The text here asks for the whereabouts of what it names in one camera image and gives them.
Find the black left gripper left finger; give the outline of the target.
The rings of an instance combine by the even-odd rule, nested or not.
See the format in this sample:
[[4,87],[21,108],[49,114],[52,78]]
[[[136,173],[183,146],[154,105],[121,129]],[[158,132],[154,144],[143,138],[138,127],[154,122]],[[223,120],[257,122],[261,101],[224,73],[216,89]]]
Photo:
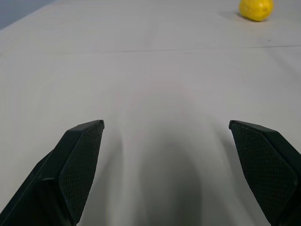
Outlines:
[[2,226],[75,226],[95,177],[104,121],[67,130],[0,214]]

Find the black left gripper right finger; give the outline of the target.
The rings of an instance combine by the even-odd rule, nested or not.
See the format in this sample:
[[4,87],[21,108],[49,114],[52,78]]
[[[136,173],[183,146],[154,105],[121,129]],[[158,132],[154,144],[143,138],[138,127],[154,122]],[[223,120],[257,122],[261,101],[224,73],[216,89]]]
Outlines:
[[245,179],[272,226],[301,224],[301,155],[277,131],[231,120]]

